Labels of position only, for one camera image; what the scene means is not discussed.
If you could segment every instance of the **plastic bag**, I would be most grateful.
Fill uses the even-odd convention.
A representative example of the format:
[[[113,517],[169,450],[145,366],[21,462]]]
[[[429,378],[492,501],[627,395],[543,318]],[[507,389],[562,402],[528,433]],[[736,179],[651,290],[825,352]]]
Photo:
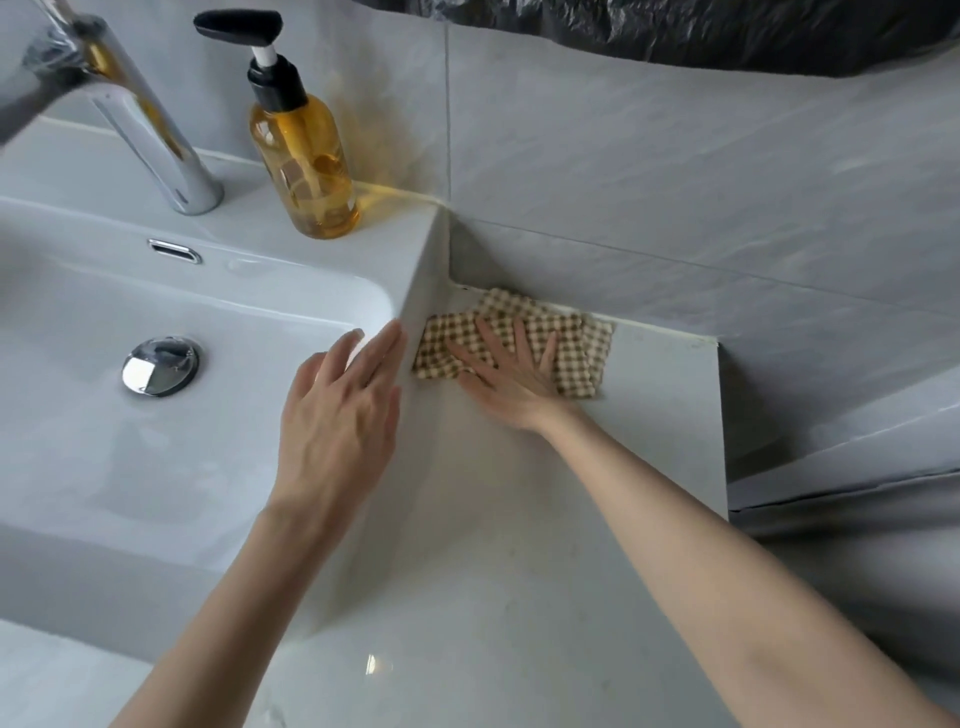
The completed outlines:
[[[960,0],[358,0],[669,65],[850,76],[953,38]]]

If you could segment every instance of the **forearm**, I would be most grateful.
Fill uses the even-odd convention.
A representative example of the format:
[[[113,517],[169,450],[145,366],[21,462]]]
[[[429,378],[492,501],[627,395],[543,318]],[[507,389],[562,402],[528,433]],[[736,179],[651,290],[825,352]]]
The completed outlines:
[[[956,725],[772,555],[592,421],[564,415],[544,435],[743,725]]]
[[[326,556],[292,509],[268,507],[224,578],[112,728],[239,728]]]

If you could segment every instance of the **chrome faucet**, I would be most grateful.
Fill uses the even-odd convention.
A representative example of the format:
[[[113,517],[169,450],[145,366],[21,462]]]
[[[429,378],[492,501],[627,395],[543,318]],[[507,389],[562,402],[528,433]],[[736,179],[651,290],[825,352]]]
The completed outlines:
[[[199,215],[219,205],[223,186],[183,138],[107,22],[73,12],[66,0],[35,1],[50,24],[0,84],[0,148],[60,97],[82,88],[151,171],[174,210]]]

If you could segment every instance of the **checkered cloth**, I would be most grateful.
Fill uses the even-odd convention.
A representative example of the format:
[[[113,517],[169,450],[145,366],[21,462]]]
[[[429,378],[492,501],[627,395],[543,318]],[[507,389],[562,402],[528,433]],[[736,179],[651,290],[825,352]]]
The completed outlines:
[[[551,331],[558,332],[557,358],[553,380],[557,391],[571,399],[595,397],[603,368],[610,352],[613,324],[597,321],[584,313],[563,314],[533,299],[494,288],[476,308],[463,313],[431,317],[423,330],[414,374],[420,379],[453,379],[469,367],[446,350],[446,339],[465,346],[488,364],[493,357],[473,323],[478,316],[490,322],[504,347],[516,353],[514,318],[520,317],[527,329],[530,350],[539,361]]]

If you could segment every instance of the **finger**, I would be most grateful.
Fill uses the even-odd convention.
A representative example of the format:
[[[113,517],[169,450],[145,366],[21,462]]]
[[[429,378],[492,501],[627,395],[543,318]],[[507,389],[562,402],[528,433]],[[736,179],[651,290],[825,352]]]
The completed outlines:
[[[557,339],[556,331],[550,331],[546,337],[546,348],[543,350],[543,356],[540,358],[540,373],[551,376],[553,374],[553,364],[557,360]]]
[[[519,316],[514,319],[514,346],[516,347],[516,360],[520,363],[520,366],[533,369],[534,353],[530,351],[527,328],[523,325],[523,320]]]
[[[371,376],[369,387],[386,394],[394,386],[396,375],[400,371],[400,363],[403,361],[403,355],[407,351],[407,332],[400,331],[394,345],[384,354],[379,366]]]
[[[484,409],[495,408],[495,390],[484,384],[483,379],[470,372],[461,372],[457,375],[457,384],[460,385],[469,397]]]
[[[293,383],[290,385],[290,392],[287,394],[288,406],[306,397],[306,393],[310,391],[313,383],[317,380],[317,373],[320,371],[325,358],[326,352],[317,352],[311,354],[306,361],[300,364],[297,373],[294,375]]]
[[[362,338],[363,329],[355,328],[337,339],[336,343],[330,347],[330,351],[326,353],[326,359],[324,359],[324,364],[320,368],[317,380],[324,384],[330,384],[343,376],[350,354],[356,349],[356,345],[360,343]]]
[[[493,355],[493,361],[496,362],[496,365],[500,369],[506,369],[511,364],[514,364],[516,359],[514,359],[514,356],[510,354],[510,352],[504,349],[503,342],[500,341],[499,336],[493,333],[493,329],[490,328],[487,319],[483,316],[477,316],[475,323],[477,330],[480,331],[480,338],[484,340],[487,349],[489,349]]]
[[[396,426],[400,422],[400,400],[403,390],[394,387],[390,390],[390,402],[387,405],[387,420],[384,423],[384,441],[387,444],[388,452],[394,451],[396,444]]]
[[[500,373],[494,367],[476,354],[472,353],[469,349],[467,349],[467,347],[458,344],[451,339],[447,339],[446,348],[450,353],[464,362],[464,364],[469,366],[474,372],[476,372],[490,384],[493,384],[500,376]]]
[[[402,333],[403,326],[397,319],[393,319],[382,328],[373,339],[367,342],[367,346],[353,358],[346,374],[350,381],[358,387],[366,387],[376,368],[383,361],[383,357],[393,348]]]

